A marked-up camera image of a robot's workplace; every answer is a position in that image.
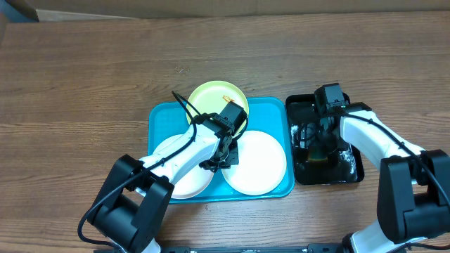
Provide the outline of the green yellow scrubbing sponge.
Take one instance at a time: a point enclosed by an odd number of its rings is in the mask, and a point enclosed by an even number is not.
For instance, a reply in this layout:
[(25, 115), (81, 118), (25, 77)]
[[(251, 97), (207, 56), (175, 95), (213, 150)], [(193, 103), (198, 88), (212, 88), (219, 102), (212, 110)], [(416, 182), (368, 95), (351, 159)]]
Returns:
[(328, 151), (326, 147), (317, 145), (309, 146), (307, 153), (307, 161), (315, 163), (327, 163)]

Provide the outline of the light green round plate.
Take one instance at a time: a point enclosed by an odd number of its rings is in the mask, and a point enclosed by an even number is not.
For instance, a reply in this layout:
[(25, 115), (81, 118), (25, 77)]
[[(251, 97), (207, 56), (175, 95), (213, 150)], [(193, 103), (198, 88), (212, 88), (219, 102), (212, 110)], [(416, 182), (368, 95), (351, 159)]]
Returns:
[(225, 81), (210, 81), (201, 84), (189, 96), (188, 102), (200, 113), (221, 114), (233, 102), (249, 116), (249, 103), (244, 93), (235, 85)]

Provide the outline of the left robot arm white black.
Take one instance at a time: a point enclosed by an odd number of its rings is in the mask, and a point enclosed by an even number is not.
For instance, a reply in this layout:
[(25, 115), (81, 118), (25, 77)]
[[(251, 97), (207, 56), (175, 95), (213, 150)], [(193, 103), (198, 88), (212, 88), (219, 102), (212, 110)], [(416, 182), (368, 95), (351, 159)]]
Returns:
[(233, 135), (247, 120), (246, 114), (228, 112), (197, 115), (188, 131), (160, 153), (139, 160), (121, 156), (81, 218), (79, 238), (114, 252), (154, 247), (176, 183), (195, 167), (216, 172), (237, 164)]

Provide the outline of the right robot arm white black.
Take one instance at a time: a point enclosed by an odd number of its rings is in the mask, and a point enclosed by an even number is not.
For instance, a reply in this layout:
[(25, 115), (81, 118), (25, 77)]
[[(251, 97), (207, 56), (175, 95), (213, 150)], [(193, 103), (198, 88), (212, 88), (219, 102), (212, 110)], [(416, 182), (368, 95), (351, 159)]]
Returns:
[(436, 249), (425, 239), (449, 232), (449, 156), (426, 151), (385, 126), (363, 103), (315, 102), (297, 113), (294, 140), (302, 167), (325, 172), (357, 149), (378, 169), (377, 218), (345, 236), (337, 252)]

